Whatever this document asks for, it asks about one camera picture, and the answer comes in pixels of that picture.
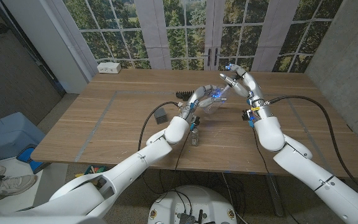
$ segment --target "wooden table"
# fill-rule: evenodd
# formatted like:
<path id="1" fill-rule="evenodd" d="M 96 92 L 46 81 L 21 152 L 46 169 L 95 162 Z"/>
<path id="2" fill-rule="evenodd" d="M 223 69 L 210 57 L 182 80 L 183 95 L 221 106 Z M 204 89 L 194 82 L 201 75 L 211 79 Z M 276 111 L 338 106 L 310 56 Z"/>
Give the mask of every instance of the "wooden table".
<path id="1" fill-rule="evenodd" d="M 119 74 L 97 74 L 74 101 L 32 154 L 36 161 L 116 165 L 135 153 L 140 130 L 149 113 L 166 101 L 179 101 L 176 91 L 195 90 L 202 85 L 224 85 L 219 71 L 126 70 Z M 304 74 L 251 72 L 266 100 L 282 95 L 303 95 L 320 102 L 333 123 L 339 150 L 358 177 L 358 137 Z M 164 106 L 171 120 L 178 114 L 173 105 Z M 215 112 L 200 116 L 199 146 L 187 145 L 178 169 L 212 172 L 266 174 L 248 122 L 241 118 L 249 109 L 244 98 L 233 92 Z M 326 120 L 320 109 L 305 100 L 282 100 L 271 106 L 282 131 L 308 147 L 313 161 L 338 177 L 347 177 L 334 152 Z M 152 116 L 145 141 L 168 123 L 157 125 Z M 154 164 L 153 168 L 174 169 L 183 141 Z M 289 175 L 272 159 L 275 153 L 260 148 L 269 171 Z"/>

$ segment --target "window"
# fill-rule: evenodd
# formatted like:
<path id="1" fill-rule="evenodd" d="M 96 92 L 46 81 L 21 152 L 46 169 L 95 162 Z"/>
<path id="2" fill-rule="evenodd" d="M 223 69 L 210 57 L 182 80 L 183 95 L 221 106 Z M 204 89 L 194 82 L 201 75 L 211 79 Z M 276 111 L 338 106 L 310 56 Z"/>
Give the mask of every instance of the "window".
<path id="1" fill-rule="evenodd" d="M 226 0 L 219 70 L 228 63 L 250 70 L 268 5 L 268 0 Z"/>
<path id="2" fill-rule="evenodd" d="M 163 0 L 172 69 L 204 70 L 206 0 Z"/>
<path id="3" fill-rule="evenodd" d="M 150 68 L 134 0 L 63 0 L 97 62 Z"/>
<path id="4" fill-rule="evenodd" d="M 301 0 L 273 72 L 305 72 L 342 0 Z"/>

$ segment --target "door handle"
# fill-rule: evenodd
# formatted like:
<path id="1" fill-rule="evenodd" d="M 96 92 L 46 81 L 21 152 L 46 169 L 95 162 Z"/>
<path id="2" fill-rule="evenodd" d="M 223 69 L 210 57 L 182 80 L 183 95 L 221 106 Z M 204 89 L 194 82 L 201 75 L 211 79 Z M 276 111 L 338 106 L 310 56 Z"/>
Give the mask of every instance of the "door handle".
<path id="1" fill-rule="evenodd" d="M 208 55 L 202 55 L 204 57 L 208 56 L 208 66 L 211 64 L 211 49 L 208 49 Z"/>
<path id="2" fill-rule="evenodd" d="M 7 25 L 0 23 L 0 34 L 5 34 L 9 29 Z"/>
<path id="3" fill-rule="evenodd" d="M 215 48 L 215 63 L 214 66 L 216 66 L 216 62 L 218 61 L 218 56 L 220 56 L 220 54 L 218 55 L 218 48 Z"/>

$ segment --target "table leg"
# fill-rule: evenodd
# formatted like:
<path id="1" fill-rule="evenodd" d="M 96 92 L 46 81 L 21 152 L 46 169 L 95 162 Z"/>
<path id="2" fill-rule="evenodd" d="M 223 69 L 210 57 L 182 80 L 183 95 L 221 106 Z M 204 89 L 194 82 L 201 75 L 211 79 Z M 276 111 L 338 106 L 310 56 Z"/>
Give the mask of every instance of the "table leg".
<path id="1" fill-rule="evenodd" d="M 273 175 L 265 175 L 265 179 L 268 186 L 268 191 L 270 192 L 270 197 L 272 198 L 274 213 L 278 217 L 283 217 L 284 209 L 283 205 L 281 204 L 280 192 L 278 191 L 276 178 Z"/>

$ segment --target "window pane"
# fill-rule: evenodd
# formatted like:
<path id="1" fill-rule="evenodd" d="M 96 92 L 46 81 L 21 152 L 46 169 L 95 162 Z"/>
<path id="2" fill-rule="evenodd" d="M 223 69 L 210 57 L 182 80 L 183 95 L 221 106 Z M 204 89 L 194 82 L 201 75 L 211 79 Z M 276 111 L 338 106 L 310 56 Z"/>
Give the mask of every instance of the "window pane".
<path id="1" fill-rule="evenodd" d="M 64 0 L 63 2 L 79 29 L 97 29 L 85 1 Z"/>
<path id="2" fill-rule="evenodd" d="M 189 59 L 189 70 L 204 70 L 204 59 Z"/>
<path id="3" fill-rule="evenodd" d="M 111 57 L 107 46 L 104 44 L 102 35 L 99 32 L 83 32 L 81 34 L 96 60 Z"/>
<path id="4" fill-rule="evenodd" d="M 255 55 L 261 32 L 262 32 L 262 26 L 244 26 L 241 36 L 239 55 L 241 56 Z"/>
<path id="5" fill-rule="evenodd" d="M 287 37 L 285 38 L 280 54 L 296 52 L 308 23 L 291 24 Z"/>
<path id="6" fill-rule="evenodd" d="M 242 23 L 246 1 L 226 0 L 224 3 L 223 24 Z"/>
<path id="7" fill-rule="evenodd" d="M 189 57 L 204 55 L 205 28 L 187 29 L 187 44 Z"/>
<path id="8" fill-rule="evenodd" d="M 140 28 L 134 0 L 112 0 L 121 28 Z"/>
<path id="9" fill-rule="evenodd" d="M 184 26 L 183 4 L 181 0 L 163 0 L 165 25 L 167 27 Z"/>
<path id="10" fill-rule="evenodd" d="M 252 62 L 254 58 L 238 58 L 237 64 L 241 66 L 245 71 L 251 71 Z"/>
<path id="11" fill-rule="evenodd" d="M 117 29 L 116 20 L 108 0 L 88 1 L 100 29 Z"/>
<path id="12" fill-rule="evenodd" d="M 224 67 L 226 65 L 229 65 L 229 63 L 234 63 L 236 62 L 235 58 L 220 58 L 219 59 L 219 66 L 218 66 L 218 70 L 219 71 L 225 71 Z"/>
<path id="13" fill-rule="evenodd" d="M 290 68 L 293 55 L 281 56 L 277 58 L 272 72 L 287 72 Z"/>
<path id="14" fill-rule="evenodd" d="M 250 0 L 247 7 L 246 22 L 264 22 L 269 0 Z"/>
<path id="15" fill-rule="evenodd" d="M 314 54 L 330 24 L 331 22 L 312 22 L 305 39 L 303 39 L 299 52 Z"/>
<path id="16" fill-rule="evenodd" d="M 239 45 L 241 27 L 223 27 L 221 55 L 235 56 Z"/>
<path id="17" fill-rule="evenodd" d="M 290 72 L 305 72 L 313 56 L 297 55 Z"/>
<path id="18" fill-rule="evenodd" d="M 168 29 L 167 35 L 171 57 L 186 57 L 185 30 Z"/>
<path id="19" fill-rule="evenodd" d="M 292 21 L 304 21 L 311 19 L 319 2 L 320 0 L 301 0 Z"/>
<path id="20" fill-rule="evenodd" d="M 103 32 L 104 38 L 109 45 L 114 58 L 127 58 L 129 55 L 125 48 L 120 32 Z"/>
<path id="21" fill-rule="evenodd" d="M 316 18 L 332 19 L 341 6 L 342 0 L 323 0 L 316 14 Z"/>
<path id="22" fill-rule="evenodd" d="M 206 0 L 186 0 L 188 26 L 205 25 Z"/>
<path id="23" fill-rule="evenodd" d="M 121 68 L 134 68 L 130 61 L 117 61 L 121 64 Z"/>
<path id="24" fill-rule="evenodd" d="M 133 59 L 148 58 L 141 30 L 125 31 L 122 34 Z"/>
<path id="25" fill-rule="evenodd" d="M 183 59 L 171 60 L 171 65 L 172 65 L 172 69 L 175 70 L 187 69 L 186 60 Z"/>
<path id="26" fill-rule="evenodd" d="M 134 61 L 135 68 L 151 69 L 149 61 Z"/>

